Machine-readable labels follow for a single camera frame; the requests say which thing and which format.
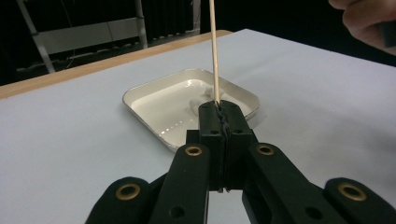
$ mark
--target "wooden table edge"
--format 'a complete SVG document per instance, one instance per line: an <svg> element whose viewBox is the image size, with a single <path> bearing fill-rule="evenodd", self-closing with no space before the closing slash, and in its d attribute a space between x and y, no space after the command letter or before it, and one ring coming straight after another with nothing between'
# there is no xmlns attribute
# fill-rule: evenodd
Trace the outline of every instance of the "wooden table edge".
<svg viewBox="0 0 396 224"><path fill-rule="evenodd" d="M231 34L232 32L219 30L217 36ZM110 67L118 66L124 63L133 62L136 60L144 59L156 54L164 53L166 51L181 49L189 45L204 42L211 38L211 34L202 34L188 37L185 39L169 42L159 46L139 51L123 54L117 57L104 59L102 61L84 64L79 67L70 68L67 70L59 71L52 74L47 74L41 77L34 77L24 81L11 83L8 85L0 86L0 99L5 99L13 95L21 94L28 91L37 90L52 84L60 83L76 77L86 76L88 74L98 72Z"/></svg>

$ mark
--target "metal pin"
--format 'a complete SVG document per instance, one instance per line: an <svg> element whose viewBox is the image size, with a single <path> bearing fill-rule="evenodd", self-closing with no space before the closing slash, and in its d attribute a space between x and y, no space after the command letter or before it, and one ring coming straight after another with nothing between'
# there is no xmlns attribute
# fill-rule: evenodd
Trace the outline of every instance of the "metal pin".
<svg viewBox="0 0 396 224"><path fill-rule="evenodd" d="M123 192L126 189L131 189L131 192ZM122 201L134 199L140 193L140 187L137 184L124 184L116 191L116 197Z"/></svg>
<svg viewBox="0 0 396 224"><path fill-rule="evenodd" d="M272 148L270 148L270 147L267 147L267 146L259 145L259 146L256 147L256 150L260 154L265 155L265 156L271 156L271 155L274 154L274 150Z"/></svg>
<svg viewBox="0 0 396 224"><path fill-rule="evenodd" d="M367 195L363 192L363 190L349 183L341 183L338 186L338 191L353 201L362 202L367 199Z"/></svg>
<svg viewBox="0 0 396 224"><path fill-rule="evenodd" d="M189 156L199 156L202 153L202 150L200 147L187 147L185 149L185 152Z"/></svg>

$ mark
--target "white table surface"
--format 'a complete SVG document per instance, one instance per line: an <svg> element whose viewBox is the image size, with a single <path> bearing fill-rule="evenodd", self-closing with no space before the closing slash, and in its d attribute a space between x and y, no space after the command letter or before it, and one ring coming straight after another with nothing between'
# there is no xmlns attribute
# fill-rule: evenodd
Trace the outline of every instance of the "white table surface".
<svg viewBox="0 0 396 224"><path fill-rule="evenodd" d="M313 183L344 176L396 206L396 68L244 30L219 73L256 94L250 122ZM174 154L122 103L130 88L212 70L209 41L0 101L0 223L83 223L115 180L148 182ZM208 223L248 223L241 192L210 194Z"/></svg>

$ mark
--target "wooden stick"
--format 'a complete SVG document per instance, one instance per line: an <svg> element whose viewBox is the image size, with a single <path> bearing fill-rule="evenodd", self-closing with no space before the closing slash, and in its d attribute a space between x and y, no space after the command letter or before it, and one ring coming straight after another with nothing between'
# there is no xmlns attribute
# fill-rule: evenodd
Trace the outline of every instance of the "wooden stick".
<svg viewBox="0 0 396 224"><path fill-rule="evenodd" d="M215 92L216 105L220 103L219 95L219 65L218 65L218 44L216 41L216 18L215 18L215 2L209 0L210 7L210 28L212 32L212 57L213 57L213 91Z"/></svg>

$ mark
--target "shallow dish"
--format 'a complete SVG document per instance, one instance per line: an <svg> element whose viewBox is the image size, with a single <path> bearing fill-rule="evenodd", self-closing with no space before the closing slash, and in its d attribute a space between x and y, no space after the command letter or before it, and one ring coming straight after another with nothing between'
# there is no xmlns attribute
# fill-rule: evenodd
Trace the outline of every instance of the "shallow dish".
<svg viewBox="0 0 396 224"><path fill-rule="evenodd" d="M213 101L208 90L213 74L201 69L187 69L132 88L123 102L166 146L176 151L186 142L186 131L198 129L194 104ZM221 100L233 102L250 119L260 106L259 99L233 83L220 78Z"/></svg>

